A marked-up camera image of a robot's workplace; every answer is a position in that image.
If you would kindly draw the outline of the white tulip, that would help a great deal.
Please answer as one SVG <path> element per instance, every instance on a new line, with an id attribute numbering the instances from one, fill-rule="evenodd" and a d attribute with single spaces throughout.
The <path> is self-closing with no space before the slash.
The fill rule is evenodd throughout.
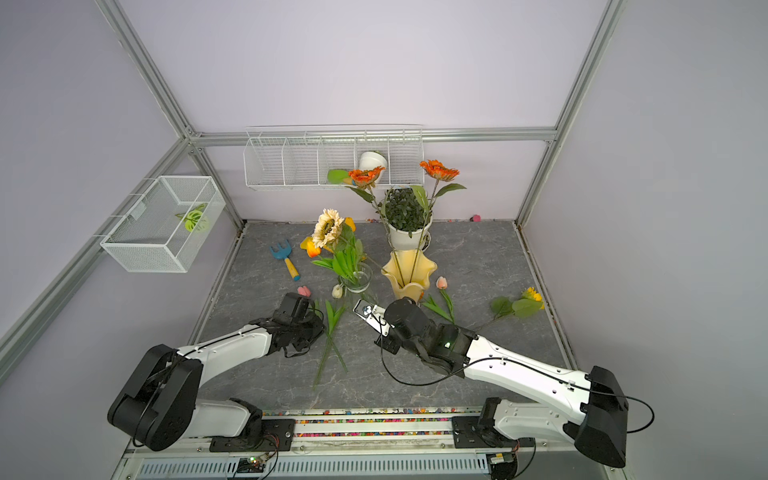
<path id="1" fill-rule="evenodd" d="M 312 389 L 316 389 L 319 386 L 319 383 L 323 377 L 325 366 L 331 354 L 336 357 L 343 371 L 348 371 L 343 356 L 341 355 L 334 339 L 335 330 L 339 321 L 341 320 L 342 315 L 346 311 L 346 303 L 344 301 L 345 293 L 345 287 L 341 283 L 337 283 L 331 290 L 331 299 L 324 302 L 323 319 L 325 321 L 325 346 L 313 380 Z"/>

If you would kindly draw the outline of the yellow fluted vase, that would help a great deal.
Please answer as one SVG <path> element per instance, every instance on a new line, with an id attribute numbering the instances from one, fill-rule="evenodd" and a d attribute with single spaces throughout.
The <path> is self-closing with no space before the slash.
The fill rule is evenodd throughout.
<path id="1" fill-rule="evenodd" d="M 409 298 L 420 302 L 431 285 L 431 276 L 438 265 L 427 258 L 423 251 L 395 250 L 381 273 L 390 281 L 396 299 Z"/>

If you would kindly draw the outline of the clear glass vase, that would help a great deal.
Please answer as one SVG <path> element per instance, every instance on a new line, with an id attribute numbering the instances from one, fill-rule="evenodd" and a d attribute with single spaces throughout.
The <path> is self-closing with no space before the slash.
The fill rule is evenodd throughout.
<path id="1" fill-rule="evenodd" d="M 367 263 L 360 263 L 359 269 L 352 274 L 351 278 L 341 278 L 345 291 L 351 295 L 365 297 L 370 293 L 373 270 Z"/>

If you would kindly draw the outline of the cream gerbera flower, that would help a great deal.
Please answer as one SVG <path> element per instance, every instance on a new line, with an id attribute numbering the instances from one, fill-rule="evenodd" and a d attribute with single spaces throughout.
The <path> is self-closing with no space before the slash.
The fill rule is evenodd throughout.
<path id="1" fill-rule="evenodd" d="M 324 209 L 318 217 L 314 230 L 310 235 L 313 238 L 314 244 L 317 247 L 325 247 L 326 245 L 332 246 L 335 242 L 339 241 L 342 237 L 343 222 L 346 218 L 349 217 L 342 217 L 335 209 Z M 364 249 L 362 263 L 367 263 L 369 266 L 381 270 L 383 264 L 372 257 L 372 254 L 366 250 L 363 241 L 362 244 Z"/>

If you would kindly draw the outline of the orange gerbera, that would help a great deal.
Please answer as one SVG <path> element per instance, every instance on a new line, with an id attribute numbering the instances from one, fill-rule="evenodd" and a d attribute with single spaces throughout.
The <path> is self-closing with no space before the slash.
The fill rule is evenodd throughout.
<path id="1" fill-rule="evenodd" d="M 381 201 L 376 199 L 373 192 L 376 181 L 384 170 L 384 168 L 379 167 L 369 171 L 350 171 L 349 175 L 353 181 L 351 189 L 374 208 L 380 219 L 387 226 L 402 230 L 408 222 L 406 190 L 391 188 L 386 192 Z"/>
<path id="2" fill-rule="evenodd" d="M 446 167 L 439 160 L 424 160 L 420 166 L 425 174 L 434 180 L 434 184 L 431 192 L 423 186 L 412 186 L 407 195 L 409 204 L 406 226 L 410 228 L 409 238 L 412 240 L 409 250 L 417 252 L 422 250 L 423 238 L 432 221 L 437 199 L 446 193 L 464 189 L 463 185 L 455 182 L 460 174 L 458 169 Z"/>

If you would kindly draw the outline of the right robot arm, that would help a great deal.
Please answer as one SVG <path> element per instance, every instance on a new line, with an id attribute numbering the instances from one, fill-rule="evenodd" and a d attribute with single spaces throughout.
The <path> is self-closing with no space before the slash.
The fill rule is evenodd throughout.
<path id="1" fill-rule="evenodd" d="M 489 399 L 478 421 L 480 429 L 509 440 L 562 438 L 595 462 L 625 467 L 629 399 L 610 370 L 595 366 L 583 372 L 536 361 L 472 330 L 437 323 L 409 298 L 387 307 L 359 301 L 354 312 L 376 331 L 380 351 L 406 350 L 442 380 L 486 382 L 547 409 L 525 414 L 508 400 Z"/>

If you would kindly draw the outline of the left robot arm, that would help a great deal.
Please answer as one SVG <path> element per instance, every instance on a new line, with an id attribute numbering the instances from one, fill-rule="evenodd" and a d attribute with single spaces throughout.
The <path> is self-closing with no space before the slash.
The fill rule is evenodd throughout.
<path id="1" fill-rule="evenodd" d="M 206 342 L 172 348 L 158 344 L 139 361 L 107 412 L 107 421 L 136 447 L 162 451 L 181 439 L 207 438 L 212 452 L 282 450 L 263 412 L 236 398 L 202 400 L 201 386 L 251 360 L 281 352 L 306 354 L 325 333 L 310 300 L 286 294 L 274 313 Z"/>

